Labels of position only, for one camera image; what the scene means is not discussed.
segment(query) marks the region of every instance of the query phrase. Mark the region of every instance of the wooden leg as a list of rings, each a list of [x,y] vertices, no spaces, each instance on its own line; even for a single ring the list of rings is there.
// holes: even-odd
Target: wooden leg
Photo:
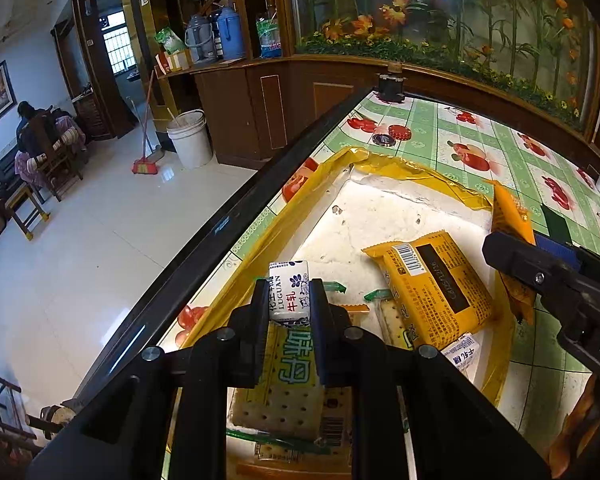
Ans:
[[[44,198],[42,198],[42,195],[40,193],[40,190],[38,189],[38,186],[36,186],[35,184],[31,184],[30,188],[33,191],[33,194],[38,199],[38,202],[40,202],[40,205],[43,205],[43,203],[45,203],[46,201]]]
[[[44,209],[42,209],[42,207],[38,203],[38,200],[36,200],[35,195],[33,195],[33,193],[31,192],[31,187],[32,186],[29,186],[29,200],[31,200],[31,202],[33,203],[33,207],[36,208],[38,213],[40,213],[40,216],[42,216],[43,221],[46,222],[47,220],[49,220],[49,214]]]
[[[21,229],[21,231],[27,237],[27,240],[29,240],[29,241],[33,240],[33,234],[27,229],[27,226],[23,224],[22,220],[20,220],[20,218],[18,217],[16,212],[13,209],[11,209],[10,206],[5,206],[5,209],[7,210],[7,214],[11,218],[13,218],[13,221],[16,222],[16,224],[18,224],[18,227]]]
[[[48,188],[51,194],[56,197],[56,200],[58,200],[58,202],[62,202],[60,195],[58,195],[58,192],[56,191],[56,187],[51,184],[51,180],[49,179],[47,174],[44,171],[40,171],[40,175],[42,176],[42,180],[45,181],[45,186]]]
[[[76,174],[80,180],[84,180],[84,177],[82,176],[82,173],[80,172],[80,170],[78,170],[78,167],[77,167],[77,165],[75,163],[74,154],[73,153],[67,153],[66,160],[67,160],[67,163],[69,164],[69,168],[71,169],[71,171],[73,171],[74,174]]]

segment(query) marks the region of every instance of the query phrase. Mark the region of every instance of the stool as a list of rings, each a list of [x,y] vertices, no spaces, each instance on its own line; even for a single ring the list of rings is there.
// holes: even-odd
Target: stool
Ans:
[[[14,209],[16,204],[23,198],[28,198],[33,204],[33,211],[24,219],[24,221],[20,220],[20,217]],[[29,241],[33,240],[33,233],[28,229],[28,227],[33,224],[33,221],[38,218],[38,216],[41,216],[45,222],[49,220],[49,213],[46,213],[45,210],[42,209],[42,206],[34,196],[29,184],[26,182],[23,182],[11,198],[7,200],[4,204],[4,208],[6,209],[9,218],[13,218]]]

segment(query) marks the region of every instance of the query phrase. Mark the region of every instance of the broom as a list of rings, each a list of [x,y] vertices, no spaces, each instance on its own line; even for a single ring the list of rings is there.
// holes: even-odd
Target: broom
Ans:
[[[144,124],[142,124],[142,158],[134,161],[131,171],[135,174],[147,174],[155,175],[158,173],[158,167],[155,162],[151,162],[146,157],[146,144],[148,142],[146,134],[146,124],[149,120],[149,99],[151,98],[151,88],[154,85],[155,70],[151,70],[151,77],[149,78],[149,90],[146,94],[146,108],[144,109]]]

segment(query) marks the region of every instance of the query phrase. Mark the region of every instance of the shelf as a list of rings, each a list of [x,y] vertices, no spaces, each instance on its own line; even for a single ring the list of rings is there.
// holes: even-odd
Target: shelf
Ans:
[[[261,64],[276,63],[288,60],[288,57],[258,58],[253,59],[251,61],[244,58],[230,61],[222,60],[201,66],[194,65],[191,68],[187,68],[186,70],[178,70],[177,72],[169,72],[168,74],[158,74],[158,79],[167,79],[177,75],[197,74],[199,72],[213,72],[215,70],[226,70],[228,68],[246,68],[248,66],[256,66]]]

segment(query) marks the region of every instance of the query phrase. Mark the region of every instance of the window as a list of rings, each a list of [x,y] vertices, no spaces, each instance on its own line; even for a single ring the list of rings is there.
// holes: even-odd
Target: window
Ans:
[[[134,53],[131,49],[131,39],[126,29],[125,13],[116,12],[100,19],[103,25],[104,44],[107,47],[109,61],[114,74],[128,70],[136,64]]]

